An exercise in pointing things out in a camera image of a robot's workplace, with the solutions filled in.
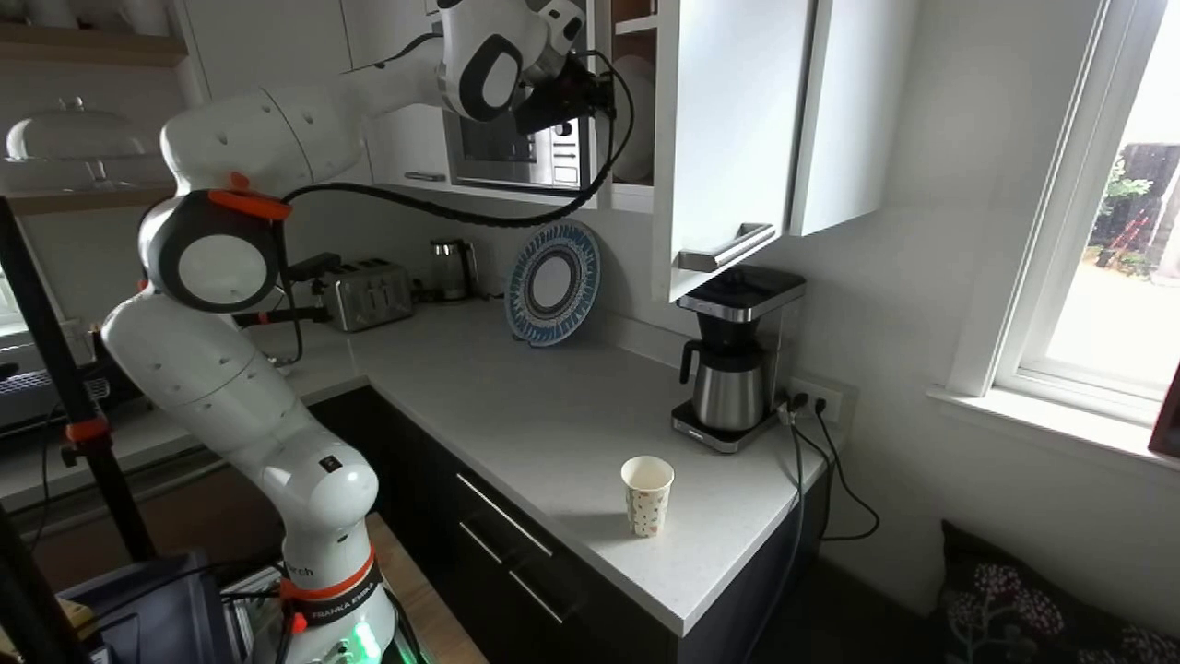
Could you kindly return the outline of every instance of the coffee carafe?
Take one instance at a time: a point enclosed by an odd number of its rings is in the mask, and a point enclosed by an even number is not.
[[[672,425],[718,453],[736,453],[771,429],[771,389],[785,383],[780,351],[793,345],[780,343],[793,336],[780,321],[798,325],[801,301],[801,277],[758,265],[736,265],[680,297],[697,314],[699,339],[683,345],[680,381],[694,383],[694,397],[672,413]]]

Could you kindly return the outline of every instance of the kitchen counter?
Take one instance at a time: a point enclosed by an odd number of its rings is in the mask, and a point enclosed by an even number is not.
[[[289,336],[270,330],[259,345],[285,354]],[[514,343],[498,301],[425,307],[401,325],[361,336],[310,330],[307,360],[289,381],[307,397],[371,383],[672,635],[694,632],[798,502],[798,453],[785,430],[718,457],[672,430],[667,413],[686,387],[667,364],[594,336],[529,351]],[[156,430],[156,446],[131,446],[119,450],[124,464],[167,457],[192,437]],[[674,464],[667,525],[656,539],[628,530],[618,464],[634,453]],[[805,467],[816,483],[821,459],[808,450]],[[13,495],[28,504],[41,483],[38,477],[13,483],[6,467],[0,495],[4,504]]]

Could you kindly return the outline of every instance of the floor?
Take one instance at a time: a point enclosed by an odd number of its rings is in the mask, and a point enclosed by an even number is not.
[[[860,579],[816,560],[798,595],[774,607],[753,664],[905,664],[917,622]]]

